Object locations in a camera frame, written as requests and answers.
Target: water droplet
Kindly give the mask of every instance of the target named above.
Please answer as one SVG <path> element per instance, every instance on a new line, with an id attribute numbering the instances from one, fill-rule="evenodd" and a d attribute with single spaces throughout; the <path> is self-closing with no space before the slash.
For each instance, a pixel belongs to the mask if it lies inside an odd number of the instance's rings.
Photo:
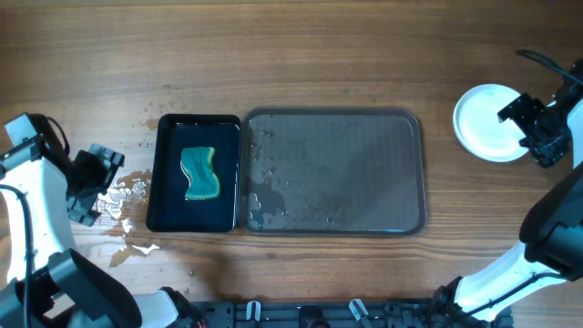
<path id="1" fill-rule="evenodd" d="M 261 149 L 262 149 L 262 146 L 257 147 L 257 150 L 255 151 L 255 160 L 259 160 L 259 158 L 261 156 Z"/>
<path id="2" fill-rule="evenodd" d="M 136 250 L 139 250 L 139 251 L 143 252 L 144 255 L 149 255 L 151 251 L 159 250 L 160 249 L 160 247 L 159 246 L 156 246 L 156 245 L 151 245 L 148 248 L 146 248 L 146 247 L 139 247 L 139 246 L 136 246 L 136 245 L 131 245 L 131 246 L 133 248 L 135 248 Z"/>
<path id="3" fill-rule="evenodd" d="M 106 204 L 106 211 L 116 220 L 121 217 L 121 208 L 118 205 Z"/>
<path id="4" fill-rule="evenodd" d="M 259 202 L 259 198 L 257 194 L 255 194 L 255 200 L 257 201 L 257 205 L 259 206 L 259 210 L 261 210 L 261 203 Z"/>
<path id="5" fill-rule="evenodd" d="M 131 231 L 131 229 L 133 228 L 131 226 L 131 224 L 129 224 L 129 219 L 124 219 L 121 221 L 121 226 L 124 230 L 125 233 L 129 233 Z"/>
<path id="6" fill-rule="evenodd" d="M 263 136 L 267 136 L 267 137 L 269 137 L 269 138 L 271 138 L 271 137 L 273 137 L 273 136 L 275 135 L 275 133 L 273 133 L 273 131 L 268 131 L 268 130 L 263 130 L 263 131 L 261 132 L 261 134 L 262 134 Z"/>
<path id="7" fill-rule="evenodd" d="M 138 179 L 138 181 L 136 181 L 134 186 L 131 188 L 131 192 L 135 195 L 138 195 L 138 198 L 141 199 L 142 197 L 146 196 L 146 191 L 144 190 L 145 188 L 146 183 Z"/>

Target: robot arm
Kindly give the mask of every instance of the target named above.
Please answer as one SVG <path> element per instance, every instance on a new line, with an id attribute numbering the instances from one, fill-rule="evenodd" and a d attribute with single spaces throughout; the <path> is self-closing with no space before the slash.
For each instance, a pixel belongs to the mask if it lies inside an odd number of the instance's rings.
<path id="1" fill-rule="evenodd" d="M 98 145 L 68 158 L 49 124 L 51 118 L 23 114 L 5 124 L 14 148 L 0 157 L 0 180 L 25 194 L 30 209 L 34 263 L 26 278 L 25 215 L 14 192 L 1 190 L 9 213 L 12 258 L 8 286 L 0 292 L 0 325 L 23 326 L 23 290 L 34 291 L 31 324 L 37 326 L 166 327 L 204 323 L 188 301 L 169 288 L 132 296 L 128 290 L 76 252 L 64 218 L 91 226 L 98 193 L 107 192 L 124 156 Z M 53 299 L 67 294 L 75 306 L 54 319 L 43 314 Z"/>
<path id="2" fill-rule="evenodd" d="M 583 77 L 583 59 L 569 74 Z M 455 303 L 477 320 L 490 322 L 532 292 L 583 276 L 583 86 L 575 79 L 565 79 L 548 108 L 524 94 L 498 113 L 525 132 L 520 144 L 542 167 L 561 159 L 572 139 L 574 170 L 527 214 L 510 251 L 457 284 Z"/>

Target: cable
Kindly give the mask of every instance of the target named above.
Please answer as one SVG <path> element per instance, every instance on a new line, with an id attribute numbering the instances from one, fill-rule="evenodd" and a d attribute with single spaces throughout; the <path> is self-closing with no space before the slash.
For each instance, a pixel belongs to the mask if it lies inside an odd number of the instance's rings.
<path id="1" fill-rule="evenodd" d="M 530 60 L 534 61 L 535 63 L 539 63 L 543 67 L 546 67 L 550 70 L 553 70 L 553 71 L 561 74 L 563 76 L 563 78 L 570 78 L 573 81 L 579 83 L 581 86 L 583 86 L 583 81 L 581 81 L 580 79 L 578 79 L 576 77 L 573 77 L 571 74 L 569 74 L 563 68 L 561 68 L 561 66 L 555 60 L 553 60 L 545 55 L 539 54 L 536 51 L 525 50 L 525 49 L 517 50 L 517 55 L 522 56 L 526 59 L 530 59 Z"/>
<path id="2" fill-rule="evenodd" d="M 512 291 L 505 293 L 504 295 L 498 297 L 497 299 L 490 301 L 482 306 L 479 306 L 477 308 L 475 308 L 474 310 L 468 312 L 468 313 L 464 313 L 462 315 L 459 315 L 457 317 L 454 318 L 454 322 L 457 319 L 461 319 L 464 317 L 468 317 L 471 315 L 474 315 L 476 313 L 482 312 L 485 309 L 491 309 L 494 305 L 502 302 L 503 300 L 507 299 L 508 297 L 516 294 L 517 292 L 522 291 L 523 289 L 525 289 L 526 287 L 528 287 L 529 285 L 537 282 L 538 280 L 542 279 L 542 278 L 557 278 L 557 279 L 564 279 L 564 277 L 558 273 L 552 273 L 552 272 L 546 272 L 546 273 L 539 273 L 539 274 L 534 274 L 532 277 L 530 277 L 527 281 L 522 282 L 521 284 L 519 284 L 517 287 L 515 287 Z"/>
<path id="3" fill-rule="evenodd" d="M 20 200 L 20 204 L 22 205 L 22 212 L 24 214 L 26 275 L 25 275 L 25 297 L 23 300 L 23 304 L 25 313 L 25 328 L 29 328 L 32 327 L 30 316 L 30 278 L 32 277 L 33 274 L 33 260 L 34 260 L 30 209 L 28 208 L 28 201 L 26 201 L 26 195 L 22 191 L 12 186 L 4 184 L 0 184 L 0 190 L 9 190 L 14 192 L 18 200 Z"/>
<path id="4" fill-rule="evenodd" d="M 56 123 L 54 118 L 46 118 L 46 119 L 53 122 L 56 125 L 56 128 L 58 128 L 58 130 L 61 132 L 61 137 L 63 137 L 63 142 L 65 142 L 65 153 L 68 156 L 69 152 L 71 151 L 71 148 L 69 147 L 69 142 L 66 140 L 65 131 L 63 131 L 63 128 L 61 128 L 61 126 L 58 123 Z"/>

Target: black tray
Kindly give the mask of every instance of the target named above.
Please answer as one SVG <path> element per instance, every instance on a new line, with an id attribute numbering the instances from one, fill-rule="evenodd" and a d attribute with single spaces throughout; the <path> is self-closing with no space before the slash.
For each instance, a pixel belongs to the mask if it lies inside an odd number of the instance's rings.
<path id="1" fill-rule="evenodd" d="M 419 123 L 400 108 L 260 108 L 242 127 L 243 227 L 409 235 L 426 221 Z"/>
<path id="2" fill-rule="evenodd" d="M 213 147 L 220 195 L 185 200 L 189 185 L 180 168 L 184 148 Z M 240 120 L 232 115 L 167 114 L 158 125 L 147 226 L 154 232 L 227 232 L 236 224 Z"/>

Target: wet surface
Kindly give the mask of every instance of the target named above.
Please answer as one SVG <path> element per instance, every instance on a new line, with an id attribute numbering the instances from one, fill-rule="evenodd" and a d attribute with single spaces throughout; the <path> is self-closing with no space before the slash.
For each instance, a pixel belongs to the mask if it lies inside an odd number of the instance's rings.
<path id="1" fill-rule="evenodd" d="M 148 127 L 150 131 L 155 131 L 158 129 L 158 121 L 159 120 L 157 118 L 150 118 L 146 120 L 146 122 L 142 124 L 142 126 Z"/>
<path id="2" fill-rule="evenodd" d="M 112 220 L 118 222 L 103 234 L 121 237 L 125 242 L 111 256 L 110 268 L 118 267 L 132 256 L 146 257 L 160 250 L 155 241 L 139 237 L 142 233 L 148 233 L 145 217 L 151 174 L 151 170 L 136 171 L 119 178 L 107 190 L 107 195 L 99 195 L 97 199 L 97 210 L 108 213 Z"/>
<path id="3" fill-rule="evenodd" d="M 419 229 L 424 191 L 413 123 L 390 109 L 252 117 L 243 131 L 251 148 L 243 150 L 242 219 L 275 233 Z"/>

